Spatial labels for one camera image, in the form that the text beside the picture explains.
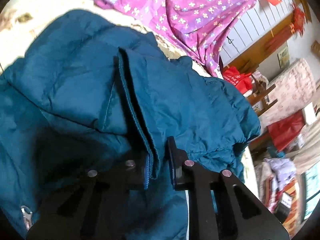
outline pink floral fabric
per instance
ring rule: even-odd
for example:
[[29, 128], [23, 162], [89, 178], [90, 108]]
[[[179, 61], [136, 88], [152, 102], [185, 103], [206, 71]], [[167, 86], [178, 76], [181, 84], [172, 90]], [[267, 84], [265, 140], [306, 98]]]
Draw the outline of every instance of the pink floral fabric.
[[278, 102], [259, 117], [261, 131], [305, 107], [316, 92], [316, 82], [303, 58], [282, 72], [269, 86], [273, 84], [276, 88], [269, 93], [269, 99], [270, 102], [278, 99]]
[[256, 0], [94, 0], [133, 16], [183, 49], [217, 76], [219, 54], [231, 28]]

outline blue flower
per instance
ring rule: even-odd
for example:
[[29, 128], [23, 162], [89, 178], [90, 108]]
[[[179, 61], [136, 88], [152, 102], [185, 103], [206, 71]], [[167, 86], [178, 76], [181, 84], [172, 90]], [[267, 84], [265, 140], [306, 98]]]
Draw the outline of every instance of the blue flower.
[[117, 2], [117, 0], [110, 0], [110, 2], [111, 2], [112, 4], [115, 4], [115, 3]]

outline lavender clothing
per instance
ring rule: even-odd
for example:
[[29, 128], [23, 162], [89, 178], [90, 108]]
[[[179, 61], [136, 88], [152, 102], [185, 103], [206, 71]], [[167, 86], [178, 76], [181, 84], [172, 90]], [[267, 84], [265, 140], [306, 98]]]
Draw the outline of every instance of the lavender clothing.
[[219, 54], [231, 28], [256, 0], [94, 0], [133, 16], [205, 65], [219, 71]]
[[271, 169], [276, 174], [279, 190], [283, 190], [284, 186], [289, 184], [296, 175], [296, 167], [290, 159], [265, 158], [264, 161], [270, 165]]

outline window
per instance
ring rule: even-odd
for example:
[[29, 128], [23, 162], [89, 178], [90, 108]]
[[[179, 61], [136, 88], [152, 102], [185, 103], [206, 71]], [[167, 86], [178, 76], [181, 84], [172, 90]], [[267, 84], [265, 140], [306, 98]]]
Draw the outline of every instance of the window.
[[303, 195], [302, 221], [312, 214], [320, 199], [320, 162], [302, 175]]

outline teal cloth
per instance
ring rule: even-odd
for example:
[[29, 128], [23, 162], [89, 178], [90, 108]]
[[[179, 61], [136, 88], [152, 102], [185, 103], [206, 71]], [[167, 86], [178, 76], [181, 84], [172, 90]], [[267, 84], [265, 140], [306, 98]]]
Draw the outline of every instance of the teal cloth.
[[0, 76], [0, 205], [26, 236], [44, 196], [131, 152], [147, 152], [143, 192], [131, 192], [128, 240], [185, 239], [184, 192], [170, 184], [168, 136], [190, 159], [242, 178], [241, 153], [259, 120], [231, 84], [192, 60], [168, 60], [152, 33], [73, 10], [52, 22]]

